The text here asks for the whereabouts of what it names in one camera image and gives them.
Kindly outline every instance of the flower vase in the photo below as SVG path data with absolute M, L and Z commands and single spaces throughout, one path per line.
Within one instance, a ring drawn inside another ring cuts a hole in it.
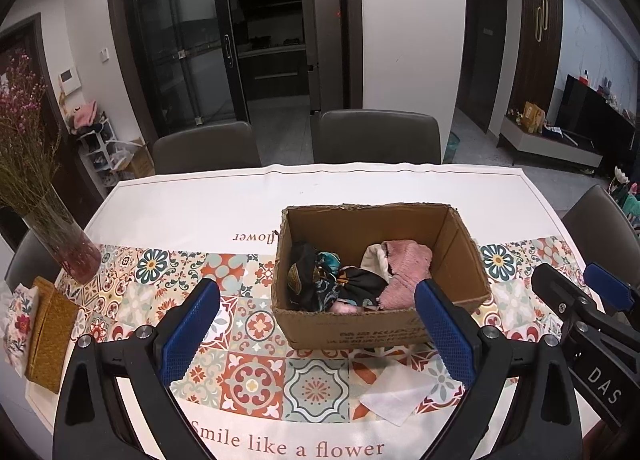
M 76 223 L 53 187 L 23 219 L 74 280 L 80 284 L 91 281 L 100 267 L 100 250 Z

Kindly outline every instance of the gold decorative handle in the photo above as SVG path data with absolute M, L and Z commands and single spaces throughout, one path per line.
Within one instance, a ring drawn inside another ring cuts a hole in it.
M 540 21 L 540 12 L 542 12 L 542 7 L 538 7 L 536 11 L 536 41 L 542 41 L 542 22 Z
M 545 30 L 549 26 L 549 0 L 542 0 L 543 27 Z

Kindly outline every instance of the blue gripper pad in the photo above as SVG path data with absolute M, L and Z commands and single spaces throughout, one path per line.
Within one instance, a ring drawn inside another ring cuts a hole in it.
M 209 280 L 209 284 L 204 287 L 162 348 L 162 364 L 158 370 L 158 377 L 165 387 L 184 377 L 219 309 L 220 290 L 215 281 Z
M 629 286 L 596 263 L 584 269 L 584 283 L 619 312 L 631 310 L 634 305 Z
M 415 309 L 433 339 L 449 375 L 469 389 L 476 380 L 473 349 L 449 313 L 449 310 L 456 310 L 457 307 L 442 292 L 432 290 L 430 283 L 431 280 L 421 281 L 415 287 Z

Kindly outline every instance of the marble wall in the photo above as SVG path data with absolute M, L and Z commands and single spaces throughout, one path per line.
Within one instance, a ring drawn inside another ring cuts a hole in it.
M 555 92 L 564 90 L 567 74 L 577 78 L 588 70 L 592 88 L 597 89 L 606 76 L 618 104 L 634 112 L 638 61 L 582 0 L 563 0 L 562 8 L 562 45 Z M 555 118 L 555 113 L 550 107 L 550 118 Z

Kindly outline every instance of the sliding glass door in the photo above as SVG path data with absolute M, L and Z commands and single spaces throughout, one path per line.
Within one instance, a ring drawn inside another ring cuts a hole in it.
M 228 0 L 130 0 L 129 12 L 136 66 L 159 136 L 248 120 Z

